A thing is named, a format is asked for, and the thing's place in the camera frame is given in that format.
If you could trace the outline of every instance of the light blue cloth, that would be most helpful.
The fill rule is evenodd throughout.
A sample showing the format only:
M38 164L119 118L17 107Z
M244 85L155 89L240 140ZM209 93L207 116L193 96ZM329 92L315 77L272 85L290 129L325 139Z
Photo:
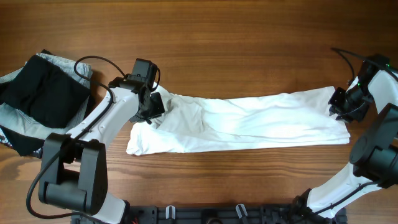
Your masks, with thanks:
M43 53L39 53L37 55L60 67L61 70L64 71L69 77L73 78L86 88L90 88L90 82L79 77L75 73L73 69L75 61ZM0 83L12 81L21 70L22 69L18 69L15 72L0 77ZM80 74L88 78L90 78L93 74L91 71L91 66L86 63L79 63L77 70ZM0 105L0 125L28 137L46 139L51 133L65 134L71 128L74 128L77 124L82 122L87 109L87 103L88 98L81 104L78 112L69 121L66 128L48 128L35 121L35 119L31 118L30 116L27 116L22 111L14 109L11 106L3 103Z

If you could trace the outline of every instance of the white fabric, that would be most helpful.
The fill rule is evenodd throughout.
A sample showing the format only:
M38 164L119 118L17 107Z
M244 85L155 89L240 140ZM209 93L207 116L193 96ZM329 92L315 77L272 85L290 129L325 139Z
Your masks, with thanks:
M166 112L151 125L133 126L128 154L349 143L345 124L329 117L332 86L232 100L181 96L161 86L157 91Z

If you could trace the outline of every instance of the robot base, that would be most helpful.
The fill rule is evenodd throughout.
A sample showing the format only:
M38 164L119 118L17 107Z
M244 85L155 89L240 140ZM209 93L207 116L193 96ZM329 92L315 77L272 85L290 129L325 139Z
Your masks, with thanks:
M130 207L128 224L347 224L345 208L335 218L323 218L318 215L302 220L295 215L288 221L290 205L263 205L247 207L245 222L239 219L235 207L220 208L176 208L175 219L166 219L166 208ZM72 217L71 224L97 224L82 217Z

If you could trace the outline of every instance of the folded cloth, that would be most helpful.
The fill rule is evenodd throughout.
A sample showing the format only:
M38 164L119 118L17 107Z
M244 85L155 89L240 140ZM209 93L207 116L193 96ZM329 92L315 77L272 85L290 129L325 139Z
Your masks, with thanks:
M60 67L70 78L73 78L80 85L84 86L87 90L90 88L89 81L82 79L74 72L74 61L47 54L37 54L38 56L46 59L52 64ZM15 77L21 72L22 68L12 72L8 75L0 77L0 93L2 86L7 87L10 85ZM85 77L91 77L91 66L85 63L79 63L77 70ZM37 142L43 142L50 133L65 134L69 129L75 127L83 121L87 114L88 106L90 104L90 97L88 97L79 107L74 117L68 122L66 128L48 128L37 122L35 119L27 116L21 110L14 109L13 107L0 102L0 143L15 149L21 156L26 156L31 152L40 150Z
M332 86L274 96L203 99L158 87L165 113L136 123L127 153L206 152L347 144L349 133L329 117Z
M33 55L0 95L0 100L49 128L65 128L90 89L60 67Z

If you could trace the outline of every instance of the wooden table surface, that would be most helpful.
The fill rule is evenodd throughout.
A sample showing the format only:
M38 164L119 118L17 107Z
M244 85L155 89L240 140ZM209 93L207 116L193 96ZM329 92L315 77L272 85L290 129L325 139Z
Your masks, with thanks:
M226 99L346 88L350 70L330 47L398 60L397 1L0 2L0 75L42 49L74 60L100 55L126 73L140 57L161 68L161 85L172 93ZM119 75L102 61L87 62L103 83ZM358 71L361 61L352 63ZM94 91L99 100L105 94ZM139 157L125 153L127 123L107 152L109 190L131 205L289 203L345 166L375 114L372 108L364 122L349 124L351 143L342 146ZM69 222L27 212L27 189L39 169L38 159L0 147L0 223ZM36 210L66 212L36 195ZM398 188L347 209L349 223L396 223Z

